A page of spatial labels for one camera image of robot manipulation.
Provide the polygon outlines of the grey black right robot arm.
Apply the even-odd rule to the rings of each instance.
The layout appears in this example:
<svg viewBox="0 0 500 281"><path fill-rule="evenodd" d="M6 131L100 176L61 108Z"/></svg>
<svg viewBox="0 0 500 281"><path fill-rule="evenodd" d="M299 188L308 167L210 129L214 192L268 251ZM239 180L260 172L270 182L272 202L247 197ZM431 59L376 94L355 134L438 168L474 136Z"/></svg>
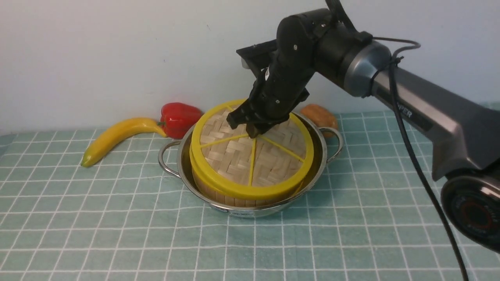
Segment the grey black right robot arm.
<svg viewBox="0 0 500 281"><path fill-rule="evenodd" d="M257 70L250 96L227 121L247 125L251 138L289 118L309 95L315 73L355 97L373 96L432 143L432 178L447 179L441 189L442 215L465 237L499 252L499 112L478 105L398 67L380 37L355 29L337 0L328 8L281 20L274 56Z"/></svg>

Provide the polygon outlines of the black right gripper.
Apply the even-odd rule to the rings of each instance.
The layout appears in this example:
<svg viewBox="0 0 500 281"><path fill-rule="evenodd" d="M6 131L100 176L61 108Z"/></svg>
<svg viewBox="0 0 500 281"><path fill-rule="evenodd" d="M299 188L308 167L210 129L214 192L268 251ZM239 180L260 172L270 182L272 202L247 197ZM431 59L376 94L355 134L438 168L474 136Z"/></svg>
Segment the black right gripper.
<svg viewBox="0 0 500 281"><path fill-rule="evenodd" d="M315 72L314 52L319 39L314 29L330 18L327 9L316 9L280 21L268 78L252 91L250 103L242 103L227 115L231 129L246 124L246 133L255 139L287 119Z"/></svg>

